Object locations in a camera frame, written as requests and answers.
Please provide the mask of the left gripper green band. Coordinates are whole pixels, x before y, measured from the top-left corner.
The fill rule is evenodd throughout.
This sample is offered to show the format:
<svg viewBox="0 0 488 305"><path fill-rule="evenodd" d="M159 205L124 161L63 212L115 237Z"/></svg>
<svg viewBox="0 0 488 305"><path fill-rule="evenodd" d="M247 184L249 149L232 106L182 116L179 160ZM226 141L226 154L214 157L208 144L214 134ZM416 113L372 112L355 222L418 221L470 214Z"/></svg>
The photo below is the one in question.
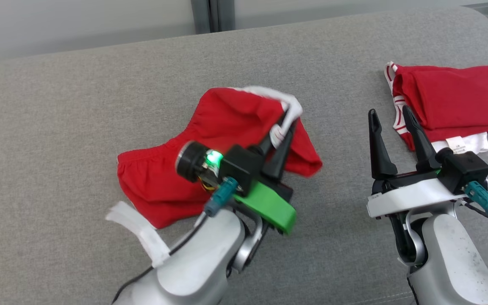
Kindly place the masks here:
<svg viewBox="0 0 488 305"><path fill-rule="evenodd" d="M176 173L190 182L201 181L211 190L205 214L215 216L229 201L235 200L265 220L281 234L290 234L296 210L290 204L293 189L282 183L296 122L282 136L282 114L263 139L250 147L233 145L220 153L190 141L179 152Z"/></svg>

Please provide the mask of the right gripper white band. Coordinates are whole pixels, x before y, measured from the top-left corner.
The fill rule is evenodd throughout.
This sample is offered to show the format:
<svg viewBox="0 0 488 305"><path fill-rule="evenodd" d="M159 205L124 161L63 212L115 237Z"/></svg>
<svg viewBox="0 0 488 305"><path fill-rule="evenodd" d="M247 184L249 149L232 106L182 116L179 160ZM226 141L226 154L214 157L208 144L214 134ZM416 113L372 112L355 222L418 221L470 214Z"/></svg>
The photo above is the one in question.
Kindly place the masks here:
<svg viewBox="0 0 488 305"><path fill-rule="evenodd" d="M415 165L417 172L401 175L397 175L397 167L389 158L376 110L370 109L368 112L371 175L376 180L372 184L372 195L367 202L367 212L372 218L466 197L465 193L453 194L437 178L436 171L441 168L441 164L435 158L436 151L432 143L412 109L405 105L402 112L405 127L412 136L418 162Z"/></svg>

